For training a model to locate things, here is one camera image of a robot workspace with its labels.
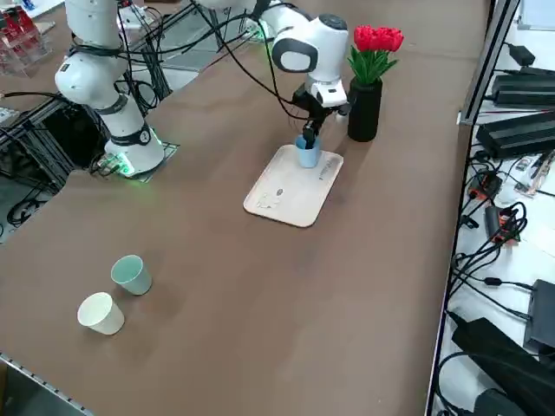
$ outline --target red flower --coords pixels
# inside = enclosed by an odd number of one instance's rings
[[[364,50],[370,49],[370,43],[373,42],[373,40],[370,40],[370,37],[373,35],[373,33],[374,33],[374,30],[369,25],[356,27],[355,45],[358,48],[358,50],[363,52]]]
[[[355,45],[361,52],[380,49],[396,52],[403,39],[402,32],[395,28],[374,29],[366,25],[355,29]]]

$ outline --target white paper cup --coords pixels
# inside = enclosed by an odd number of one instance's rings
[[[111,276],[115,283],[137,296],[147,293],[153,285],[153,278],[142,258],[135,254],[124,256],[115,262]]]
[[[112,296],[99,292],[82,302],[77,311],[77,321],[83,327],[104,335],[113,335],[121,329],[125,318]]]

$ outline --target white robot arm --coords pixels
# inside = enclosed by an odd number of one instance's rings
[[[284,72],[307,74],[293,102],[309,112],[304,137],[311,145],[325,117],[347,102],[340,77],[349,37],[345,21],[333,15],[310,19],[279,0],[200,3],[213,9],[245,8],[253,19],[268,24],[275,37],[271,57],[276,66]],[[68,26],[81,39],[83,48],[65,59],[55,74],[55,83],[66,98],[98,113],[111,135],[106,153],[113,154],[123,164],[120,172],[130,177],[159,165],[164,148],[144,121],[134,97],[114,87],[127,68],[125,59],[119,57],[117,8],[115,0],[66,0]]]
[[[110,132],[105,146],[128,177],[154,169],[164,159],[164,147],[145,122],[134,97],[116,91],[114,82],[127,69],[114,55],[121,48],[115,0],[66,0],[68,26],[82,45],[105,49],[94,55],[74,51],[55,74],[55,84],[69,100],[93,108]]]
[[[280,0],[198,0],[211,9],[246,8],[252,18],[264,21],[274,37],[271,57],[284,72],[304,73],[306,91],[324,108],[347,102],[341,67],[347,49],[347,24],[338,16],[311,19]]]

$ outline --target flower pot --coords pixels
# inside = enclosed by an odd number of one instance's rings
[[[349,127],[347,134],[352,140],[371,141],[378,132],[380,102],[382,101],[382,80],[369,85],[360,85],[353,78],[350,82]]]

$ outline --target light blue paper cup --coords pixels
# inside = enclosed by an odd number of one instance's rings
[[[142,258],[132,254],[124,256],[112,266],[112,280],[123,289],[140,296],[148,292],[153,284]]]
[[[306,149],[306,140],[302,135],[297,136],[295,139],[295,147],[297,148],[298,163],[302,167],[312,168],[318,164],[320,155],[320,139],[316,138],[314,146],[311,149]]]

